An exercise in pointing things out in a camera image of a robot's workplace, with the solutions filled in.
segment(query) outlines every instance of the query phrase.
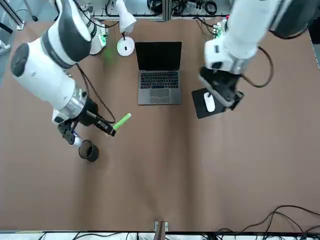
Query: white lamp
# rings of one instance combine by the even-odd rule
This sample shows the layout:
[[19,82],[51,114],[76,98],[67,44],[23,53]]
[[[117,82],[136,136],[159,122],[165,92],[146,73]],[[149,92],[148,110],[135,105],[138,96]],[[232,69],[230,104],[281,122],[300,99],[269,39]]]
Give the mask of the white lamp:
[[115,7],[119,13],[119,27],[123,36],[123,38],[118,41],[116,49],[121,56],[127,57],[134,52],[135,42],[131,37],[125,36],[125,33],[131,33],[133,31],[137,20],[130,12],[128,12],[123,0],[117,0],[115,2]]

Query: black mouse pad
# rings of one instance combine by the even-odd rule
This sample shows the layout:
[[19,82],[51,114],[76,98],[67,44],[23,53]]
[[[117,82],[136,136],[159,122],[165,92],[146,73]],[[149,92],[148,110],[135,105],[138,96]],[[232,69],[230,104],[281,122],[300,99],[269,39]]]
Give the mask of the black mouse pad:
[[202,88],[199,90],[192,91],[193,103],[196,111],[196,116],[198,119],[203,119],[205,117],[209,117],[212,115],[220,114],[226,111],[225,106],[223,106],[214,96],[214,105],[215,109],[212,112],[207,110],[207,106],[204,99],[204,94],[207,93],[208,90],[206,88]]

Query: white mouse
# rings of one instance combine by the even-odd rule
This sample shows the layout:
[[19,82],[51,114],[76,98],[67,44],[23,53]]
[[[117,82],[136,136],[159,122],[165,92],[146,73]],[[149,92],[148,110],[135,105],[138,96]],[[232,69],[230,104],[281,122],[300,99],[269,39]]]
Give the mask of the white mouse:
[[208,110],[209,113],[212,113],[216,109],[214,96],[212,96],[211,93],[206,92],[205,94],[203,94],[203,97],[204,97],[206,109]]

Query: brown table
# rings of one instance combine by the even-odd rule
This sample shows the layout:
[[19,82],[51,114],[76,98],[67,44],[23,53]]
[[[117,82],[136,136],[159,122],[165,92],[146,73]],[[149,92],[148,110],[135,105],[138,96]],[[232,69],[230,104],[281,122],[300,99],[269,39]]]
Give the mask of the brown table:
[[[27,24],[12,48],[50,25]],[[245,98],[235,111],[201,120],[191,92],[203,87],[206,35],[194,20],[138,21],[131,34],[136,42],[182,41],[182,105],[139,106],[136,54],[118,56],[119,29],[110,33],[107,52],[80,65],[116,118],[132,117],[114,138],[78,127],[99,146],[96,163],[62,139],[52,108],[14,81],[8,64],[0,89],[0,229],[152,231],[154,221],[167,221],[170,231],[238,231],[281,204],[320,212],[320,72],[308,33],[288,41],[268,34],[271,84],[257,89],[242,80]],[[83,87],[75,67],[72,74]],[[259,53],[246,75],[262,83],[268,74]],[[302,211],[283,212],[303,228],[319,224]],[[297,231],[280,217],[271,230]]]

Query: green highlighter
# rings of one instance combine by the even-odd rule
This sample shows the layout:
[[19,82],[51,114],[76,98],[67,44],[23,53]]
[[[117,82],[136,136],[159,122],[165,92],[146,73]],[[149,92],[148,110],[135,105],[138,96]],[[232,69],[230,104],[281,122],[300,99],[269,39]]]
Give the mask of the green highlighter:
[[126,123],[126,121],[129,120],[129,118],[131,117],[131,113],[128,113],[127,115],[125,115],[121,120],[119,120],[116,124],[113,125],[113,129],[115,131],[117,131],[117,129]]

